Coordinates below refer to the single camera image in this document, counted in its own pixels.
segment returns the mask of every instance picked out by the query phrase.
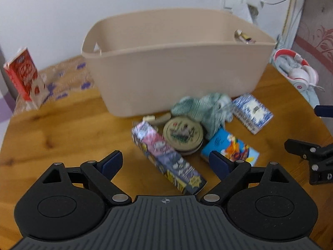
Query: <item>storage bin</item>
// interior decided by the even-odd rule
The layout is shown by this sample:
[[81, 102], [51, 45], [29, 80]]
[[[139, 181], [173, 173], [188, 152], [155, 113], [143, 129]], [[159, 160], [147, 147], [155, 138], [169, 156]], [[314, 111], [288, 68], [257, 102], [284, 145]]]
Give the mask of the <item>storage bin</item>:
[[[238, 29], [256, 43], [237, 41]], [[184, 8], [101, 20], [81, 53], [109, 112], [129, 117], [169, 110], [184, 96], [252, 92], [274, 46], [269, 35], [228, 12]]]

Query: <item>headphone ear cup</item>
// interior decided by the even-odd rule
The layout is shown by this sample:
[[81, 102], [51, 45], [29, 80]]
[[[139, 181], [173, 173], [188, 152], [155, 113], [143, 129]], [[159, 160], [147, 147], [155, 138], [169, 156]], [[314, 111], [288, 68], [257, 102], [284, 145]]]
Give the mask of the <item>headphone ear cup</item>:
[[302, 66], [302, 69], [305, 70], [310, 77], [309, 84], [316, 86], [319, 81], [318, 72], [310, 66]]
[[288, 75], [288, 78], [299, 92], [303, 92], [309, 87], [310, 76], [303, 69], [292, 69]]

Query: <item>red and white headphones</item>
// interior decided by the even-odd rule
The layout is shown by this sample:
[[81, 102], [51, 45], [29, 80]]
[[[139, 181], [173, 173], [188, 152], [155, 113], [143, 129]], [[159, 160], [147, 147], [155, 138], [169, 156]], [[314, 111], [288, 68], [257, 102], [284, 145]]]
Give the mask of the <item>red and white headphones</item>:
[[292, 85], [299, 91], [303, 92], [309, 87], [319, 87], [317, 86], [319, 81], [318, 73], [315, 69], [310, 67], [309, 63], [302, 58], [297, 52], [289, 49], [279, 49], [274, 54], [274, 61], [280, 55], [288, 55], [294, 58], [297, 63], [302, 65], [301, 68], [296, 68], [290, 70], [285, 76], [292, 83]]

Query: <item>white wall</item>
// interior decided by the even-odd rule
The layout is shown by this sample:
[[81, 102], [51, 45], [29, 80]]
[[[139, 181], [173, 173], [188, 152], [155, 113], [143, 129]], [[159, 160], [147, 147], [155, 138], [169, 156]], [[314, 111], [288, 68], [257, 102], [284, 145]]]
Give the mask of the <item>white wall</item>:
[[[258, 24], [281, 33], [289, 2], [265, 6]], [[90, 27], [107, 16], [165, 7], [220, 9], [220, 0], [0, 0], [0, 49], [6, 60], [27, 46], [37, 68], [80, 54]]]

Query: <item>headphone headband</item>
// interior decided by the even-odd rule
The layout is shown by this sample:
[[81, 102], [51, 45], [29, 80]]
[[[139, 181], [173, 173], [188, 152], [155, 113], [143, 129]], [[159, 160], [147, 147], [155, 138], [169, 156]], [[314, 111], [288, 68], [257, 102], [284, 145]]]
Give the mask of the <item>headphone headband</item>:
[[294, 60], [297, 63], [300, 63], [302, 66], [309, 66], [309, 63], [302, 58], [302, 56], [300, 54], [298, 54], [297, 52], [290, 50], [290, 49], [279, 49], [275, 52], [273, 58], [274, 61], [276, 60], [276, 58], [278, 58], [280, 55], [288, 55], [291, 56], [292, 58], [294, 58]]

